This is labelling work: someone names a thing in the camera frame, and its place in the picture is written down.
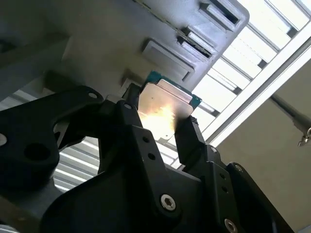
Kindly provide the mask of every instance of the screw hole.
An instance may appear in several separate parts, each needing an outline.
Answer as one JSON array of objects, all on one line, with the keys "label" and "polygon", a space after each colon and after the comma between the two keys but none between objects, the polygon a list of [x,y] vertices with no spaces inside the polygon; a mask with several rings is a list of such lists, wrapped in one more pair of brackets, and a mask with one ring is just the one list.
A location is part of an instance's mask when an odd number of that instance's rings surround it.
[{"label": "screw hole", "polygon": [[151,160],[156,160],[156,157],[155,157],[154,154],[149,153],[149,154],[148,154],[148,157],[149,157],[149,159],[151,159]]},{"label": "screw hole", "polygon": [[220,175],[221,178],[223,178],[225,180],[225,175],[224,174],[220,173],[219,175]]},{"label": "screw hole", "polygon": [[147,137],[142,137],[143,141],[148,143],[149,142],[149,139]]},{"label": "screw hole", "polygon": [[222,186],[222,190],[225,192],[225,193],[228,193],[228,189],[224,186]]},{"label": "screw hole", "polygon": [[88,96],[90,96],[91,98],[97,99],[97,95],[92,92],[90,92]]},{"label": "screw hole", "polygon": [[132,109],[132,106],[129,105],[128,103],[125,103],[124,106],[125,106],[126,108],[128,108],[128,109]]},{"label": "screw hole", "polygon": [[50,151],[43,144],[32,143],[26,147],[24,154],[30,160],[42,161],[50,156]]}]

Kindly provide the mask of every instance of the gray metal panel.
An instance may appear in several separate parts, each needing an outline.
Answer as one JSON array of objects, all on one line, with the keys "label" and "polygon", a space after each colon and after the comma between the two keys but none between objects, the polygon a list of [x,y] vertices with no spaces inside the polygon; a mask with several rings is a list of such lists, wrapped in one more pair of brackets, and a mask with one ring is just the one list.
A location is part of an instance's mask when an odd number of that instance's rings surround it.
[{"label": "gray metal panel", "polygon": [[[247,11],[236,0],[227,1],[231,6],[229,11],[236,11],[240,17],[233,32],[224,32],[215,26],[214,20],[199,12],[200,3],[196,0],[182,4],[178,0],[145,0],[151,8],[149,11],[130,0],[91,0],[87,4],[81,0],[40,2],[42,14],[73,38],[60,70],[103,96],[118,93],[127,68],[144,79],[151,70],[159,69],[158,64],[148,61],[142,54],[148,39],[165,45],[193,67],[195,72],[189,79],[183,81],[173,75],[169,78],[188,90],[194,89],[248,21]],[[215,47],[209,59],[201,61],[177,42],[177,32],[186,27],[206,36],[205,40]]]},{"label": "gray metal panel", "polygon": [[41,41],[0,54],[0,101],[61,62],[68,39],[50,34]]}]

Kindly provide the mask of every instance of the fluorescent light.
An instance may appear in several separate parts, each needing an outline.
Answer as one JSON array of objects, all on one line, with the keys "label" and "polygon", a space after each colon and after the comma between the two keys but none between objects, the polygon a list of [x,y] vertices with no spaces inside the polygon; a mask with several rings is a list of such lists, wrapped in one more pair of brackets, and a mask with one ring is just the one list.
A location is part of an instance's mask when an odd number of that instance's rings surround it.
[{"label": "fluorescent light", "polygon": [[195,117],[198,120],[199,129],[201,132],[203,132],[207,128],[207,126],[215,119],[214,116],[199,107],[194,110],[191,116]]},{"label": "fluorescent light", "polygon": [[236,97],[234,93],[213,80],[209,75],[204,76],[193,90],[193,94],[219,112],[224,110]]},{"label": "fluorescent light", "polygon": [[88,162],[85,162],[85,161],[83,161],[83,160],[81,160],[81,159],[78,159],[78,158],[73,157],[73,156],[71,156],[71,155],[65,154],[65,153],[63,153],[63,152],[60,152],[59,154],[62,155],[62,156],[64,156],[64,157],[66,157],[66,158],[69,158],[69,159],[71,159],[71,160],[73,160],[73,161],[76,161],[76,162],[78,162],[78,163],[81,163],[81,164],[83,164],[83,165],[85,165],[85,166],[88,166],[88,167],[90,167],[90,168],[93,168],[93,169],[95,169],[95,170],[98,170],[98,166],[95,166],[95,165],[93,165],[93,164],[90,164],[90,163],[88,163]]},{"label": "fluorescent light", "polygon": [[173,164],[172,167],[175,169],[178,169],[181,166],[181,163],[179,162],[179,159],[177,159]]},{"label": "fluorescent light", "polygon": [[176,140],[175,140],[175,136],[171,137],[170,140],[168,141],[168,143],[176,146]]},{"label": "fluorescent light", "polygon": [[292,0],[269,0],[269,2],[298,30],[301,30],[309,21],[309,18]]},{"label": "fluorescent light", "polygon": [[251,50],[253,50],[266,62],[270,62],[276,56],[276,51],[274,51],[248,27],[245,27],[241,31],[238,38],[244,41],[245,44],[251,48]]},{"label": "fluorescent light", "polygon": [[[203,138],[208,141],[212,141],[214,146],[219,145],[240,123],[230,123],[230,127],[226,127],[225,130],[221,130],[221,126],[232,116],[241,106],[245,103],[254,93],[258,90],[276,71],[277,69],[289,59],[295,52],[302,46],[311,36],[311,23],[309,22],[290,42],[289,44],[279,52],[279,54],[262,70],[262,72],[245,88],[226,109],[219,114],[219,116],[207,127],[203,132]],[[280,79],[281,86],[288,80]],[[268,97],[260,95],[257,99],[261,101],[266,100]]]},{"label": "fluorescent light", "polygon": [[249,22],[272,41],[278,48],[283,48],[290,37],[287,25],[264,1],[238,0],[250,14]]},{"label": "fluorescent light", "polygon": [[229,65],[221,58],[218,59],[218,61],[213,65],[212,68],[216,70],[218,73],[222,74],[228,80],[233,82],[236,86],[238,86],[242,90],[246,88],[246,86],[249,84],[249,80],[244,75],[242,75],[234,67]]},{"label": "fluorescent light", "polygon": [[87,141],[82,141],[81,143],[84,144],[84,145],[86,145],[86,146],[88,146],[88,147],[91,147],[91,148],[93,148],[93,149],[99,151],[99,147],[98,147],[98,146],[95,146],[95,145],[92,144],[92,143],[89,143],[89,142],[87,142]]},{"label": "fluorescent light", "polygon": [[172,159],[172,158],[170,158],[170,157],[167,157],[167,156],[165,156],[164,154],[161,154],[161,157],[162,157],[163,162],[164,162],[165,164],[171,165],[172,162],[174,162],[174,159]]},{"label": "fluorescent light", "polygon": [[223,75],[215,71],[214,69],[210,69],[209,72],[207,73],[209,76],[211,76],[213,79],[215,79],[217,82],[221,83],[224,85],[226,88],[228,88],[230,91],[234,91],[237,86],[226,79]]},{"label": "fluorescent light", "polygon": [[231,45],[223,55],[252,78],[256,77],[261,71],[261,68],[257,64],[252,63],[247,57],[243,56],[240,50],[235,49]]},{"label": "fluorescent light", "polygon": [[58,188],[58,189],[61,189],[61,190],[65,191],[65,192],[69,191],[68,188],[62,187],[62,186],[57,185],[57,184],[55,184],[55,187]]},{"label": "fluorescent light", "polygon": [[167,155],[173,159],[178,158],[178,153],[176,151],[171,150],[170,148],[168,148],[162,144],[159,144],[159,143],[157,143],[156,145],[157,145],[161,154]]},{"label": "fluorescent light", "polygon": [[76,176],[76,175],[73,175],[73,174],[71,174],[71,173],[68,173],[68,172],[66,172],[66,171],[62,171],[62,170],[60,170],[60,169],[55,169],[55,172],[61,173],[61,174],[65,175],[65,176],[69,176],[69,177],[74,178],[74,179],[76,179],[76,180],[78,180],[78,181],[82,181],[82,182],[85,182],[85,181],[86,181],[86,179],[83,179],[83,178],[81,178],[81,177],[79,177],[79,176]]},{"label": "fluorescent light", "polygon": [[290,79],[308,60],[311,59],[311,43],[305,51],[292,65],[269,85],[231,124],[226,127],[216,138],[211,141],[211,145],[217,147],[223,142],[238,126],[240,126],[256,109],[258,109],[270,96],[272,96],[288,79]]},{"label": "fluorescent light", "polygon": [[232,42],[231,46],[253,64],[258,65],[261,62],[261,58],[239,37]]}]

